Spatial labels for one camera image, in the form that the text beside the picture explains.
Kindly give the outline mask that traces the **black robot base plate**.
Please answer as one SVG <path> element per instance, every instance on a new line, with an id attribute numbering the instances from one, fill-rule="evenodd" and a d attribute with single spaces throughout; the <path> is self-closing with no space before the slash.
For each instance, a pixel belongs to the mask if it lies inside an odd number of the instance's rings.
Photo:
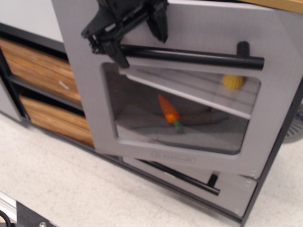
<path id="1" fill-rule="evenodd" d="M 56 224 L 18 201 L 0 200 L 1 227 L 57 227 Z"/>

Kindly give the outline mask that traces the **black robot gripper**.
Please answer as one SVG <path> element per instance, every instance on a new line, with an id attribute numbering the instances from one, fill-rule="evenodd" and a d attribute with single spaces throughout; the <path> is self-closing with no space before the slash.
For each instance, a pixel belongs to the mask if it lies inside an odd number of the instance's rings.
<path id="1" fill-rule="evenodd" d="M 166 42 L 167 0 L 98 0 L 97 3 L 96 15 L 81 32 L 81 36 L 88 39 L 93 53 L 106 53 L 119 67 L 129 68 L 120 46 L 121 40 L 145 21 L 153 36 Z"/>

